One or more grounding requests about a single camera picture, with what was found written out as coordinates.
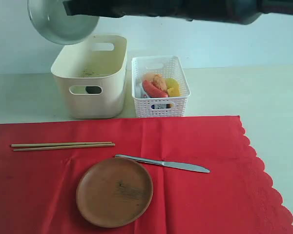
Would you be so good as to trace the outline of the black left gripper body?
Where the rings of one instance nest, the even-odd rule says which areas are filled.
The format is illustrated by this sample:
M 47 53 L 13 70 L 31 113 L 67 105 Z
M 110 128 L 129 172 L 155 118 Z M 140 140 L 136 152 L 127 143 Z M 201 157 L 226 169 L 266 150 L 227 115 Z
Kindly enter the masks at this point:
M 108 18 L 121 18 L 124 14 L 117 12 L 114 0 L 64 0 L 63 6 L 68 16 L 86 15 Z

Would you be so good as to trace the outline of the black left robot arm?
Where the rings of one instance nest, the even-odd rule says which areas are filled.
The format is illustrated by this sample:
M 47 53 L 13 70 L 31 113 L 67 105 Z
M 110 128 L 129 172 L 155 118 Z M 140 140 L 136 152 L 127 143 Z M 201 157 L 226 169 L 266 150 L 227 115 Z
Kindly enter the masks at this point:
M 293 15 L 293 0 L 65 0 L 67 15 L 170 17 L 247 25 L 262 14 Z

